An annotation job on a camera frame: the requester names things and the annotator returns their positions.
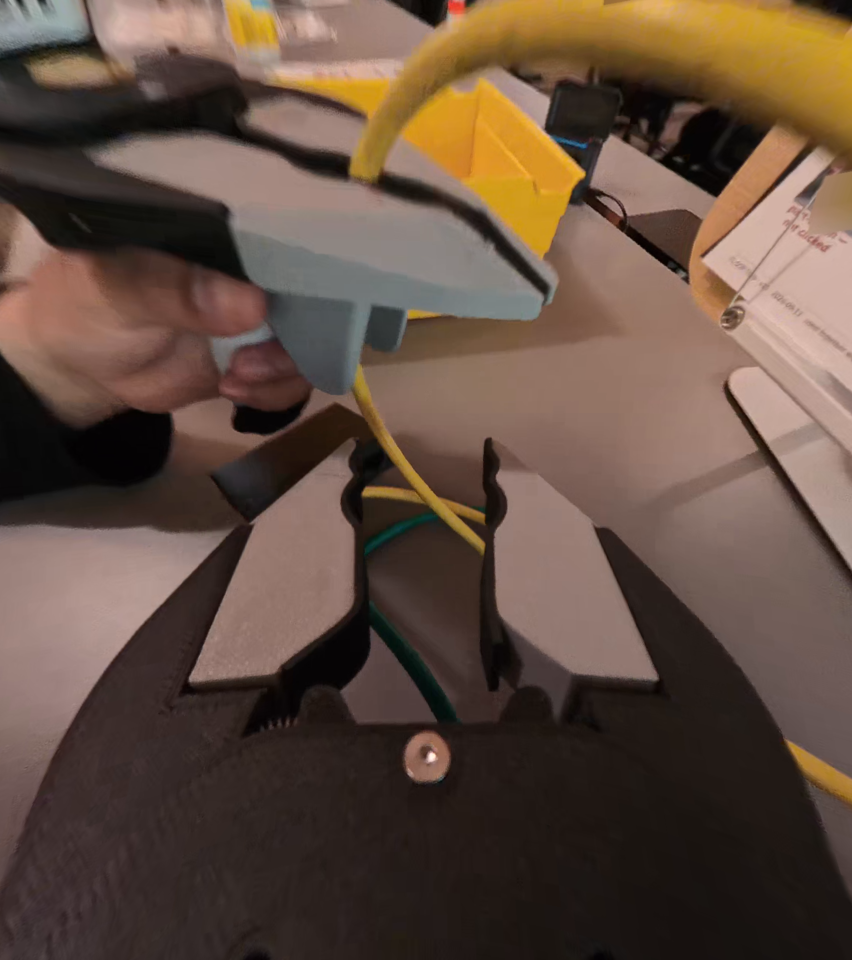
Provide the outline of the white display stand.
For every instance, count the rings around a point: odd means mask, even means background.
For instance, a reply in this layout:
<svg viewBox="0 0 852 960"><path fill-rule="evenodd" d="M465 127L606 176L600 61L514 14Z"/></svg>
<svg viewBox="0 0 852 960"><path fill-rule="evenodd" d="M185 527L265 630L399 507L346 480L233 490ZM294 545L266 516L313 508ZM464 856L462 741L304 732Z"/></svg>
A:
<svg viewBox="0 0 852 960"><path fill-rule="evenodd" d="M852 390L756 298L737 295L720 326L752 360L728 398L852 575Z"/></svg>

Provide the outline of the small black device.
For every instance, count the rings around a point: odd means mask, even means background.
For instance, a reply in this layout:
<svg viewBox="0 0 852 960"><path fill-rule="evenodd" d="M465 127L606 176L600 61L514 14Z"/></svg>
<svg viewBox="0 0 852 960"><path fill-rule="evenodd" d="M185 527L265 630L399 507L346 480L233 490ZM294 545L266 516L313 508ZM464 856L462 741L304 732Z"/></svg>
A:
<svg viewBox="0 0 852 960"><path fill-rule="evenodd" d="M571 206L580 206L586 200L622 104L621 91L604 83L564 79L552 90L545 132L582 171L571 193Z"/></svg>

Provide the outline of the instruction sheet on stand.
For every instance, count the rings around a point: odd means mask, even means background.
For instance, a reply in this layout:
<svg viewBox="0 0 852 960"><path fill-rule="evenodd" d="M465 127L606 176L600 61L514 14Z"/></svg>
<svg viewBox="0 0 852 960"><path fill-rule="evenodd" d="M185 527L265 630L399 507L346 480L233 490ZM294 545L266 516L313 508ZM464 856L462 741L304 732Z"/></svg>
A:
<svg viewBox="0 0 852 960"><path fill-rule="evenodd" d="M715 324L735 292L704 263L705 254L731 232L808 153L811 143L775 126L734 174L702 221L693 246L689 284L697 306Z"/></svg>

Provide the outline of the yellow plastic bin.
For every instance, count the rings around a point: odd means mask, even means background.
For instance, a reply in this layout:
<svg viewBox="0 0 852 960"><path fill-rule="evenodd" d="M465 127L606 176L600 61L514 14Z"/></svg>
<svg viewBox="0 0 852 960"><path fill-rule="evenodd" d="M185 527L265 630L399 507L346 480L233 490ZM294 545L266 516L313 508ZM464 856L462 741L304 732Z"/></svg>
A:
<svg viewBox="0 0 852 960"><path fill-rule="evenodd" d="M295 61L275 67L270 80L367 117L401 67L395 58ZM423 106L392 147L385 169L448 193L457 182L469 202L483 203L540 259L583 178L552 138L485 79L464 91L446 88Z"/></svg>

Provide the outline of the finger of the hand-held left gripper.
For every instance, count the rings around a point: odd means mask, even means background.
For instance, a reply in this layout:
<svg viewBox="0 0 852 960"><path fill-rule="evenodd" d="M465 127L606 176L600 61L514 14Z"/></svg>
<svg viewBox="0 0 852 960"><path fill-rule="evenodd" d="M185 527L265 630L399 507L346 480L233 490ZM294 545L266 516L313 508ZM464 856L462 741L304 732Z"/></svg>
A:
<svg viewBox="0 0 852 960"><path fill-rule="evenodd" d="M128 137L91 159L222 203L241 268L268 294L272 337L326 394L351 390L364 347L395 351L409 311L531 321L557 285L512 236L500 252L452 212L308 173L262 147Z"/></svg>
<svg viewBox="0 0 852 960"><path fill-rule="evenodd" d="M344 104L310 92L257 92L240 132L297 169L358 186L378 199L402 201L452 218L516 272L546 272L548 264L472 189L438 161L401 140L371 183L349 175L351 151L365 119Z"/></svg>

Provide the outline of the black network switch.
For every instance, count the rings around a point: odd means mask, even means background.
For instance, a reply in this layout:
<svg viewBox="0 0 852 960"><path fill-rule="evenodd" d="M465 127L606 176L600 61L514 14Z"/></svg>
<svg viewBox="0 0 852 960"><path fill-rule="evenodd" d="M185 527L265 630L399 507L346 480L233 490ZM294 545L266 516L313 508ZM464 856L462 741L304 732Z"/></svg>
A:
<svg viewBox="0 0 852 960"><path fill-rule="evenodd" d="M266 437L211 478L226 503L251 522L341 446L347 458L359 451L360 476L367 481L392 466L365 420L333 403Z"/></svg>

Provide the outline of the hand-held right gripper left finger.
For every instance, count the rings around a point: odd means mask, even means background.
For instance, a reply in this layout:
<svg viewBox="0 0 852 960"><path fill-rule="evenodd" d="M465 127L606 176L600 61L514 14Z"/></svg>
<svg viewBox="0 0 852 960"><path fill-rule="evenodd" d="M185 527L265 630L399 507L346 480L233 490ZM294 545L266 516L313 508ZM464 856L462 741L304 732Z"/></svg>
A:
<svg viewBox="0 0 852 960"><path fill-rule="evenodd" d="M225 588L189 677L197 690L290 677L318 654L333 666L334 632L361 612L357 439L347 439L267 507Z"/></svg>

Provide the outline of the person's left hand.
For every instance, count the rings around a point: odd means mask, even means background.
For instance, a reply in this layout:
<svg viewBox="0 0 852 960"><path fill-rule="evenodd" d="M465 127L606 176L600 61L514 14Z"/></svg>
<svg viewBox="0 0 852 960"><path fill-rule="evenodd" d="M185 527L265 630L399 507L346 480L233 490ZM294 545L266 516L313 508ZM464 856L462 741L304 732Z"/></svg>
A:
<svg viewBox="0 0 852 960"><path fill-rule="evenodd" d="M226 372L212 353L265 315L257 287L174 257L57 251L0 295L0 355L72 427L217 398L280 412L312 393L280 344L236 350Z"/></svg>

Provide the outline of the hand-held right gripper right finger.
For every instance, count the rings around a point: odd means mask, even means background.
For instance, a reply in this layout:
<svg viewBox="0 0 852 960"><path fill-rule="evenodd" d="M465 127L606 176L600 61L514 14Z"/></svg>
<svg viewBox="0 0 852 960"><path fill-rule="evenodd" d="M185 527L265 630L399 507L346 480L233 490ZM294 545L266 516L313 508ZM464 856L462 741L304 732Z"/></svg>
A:
<svg viewBox="0 0 852 960"><path fill-rule="evenodd" d="M594 522L493 438L482 488L487 690L538 688L559 720L586 690L654 692L659 674Z"/></svg>

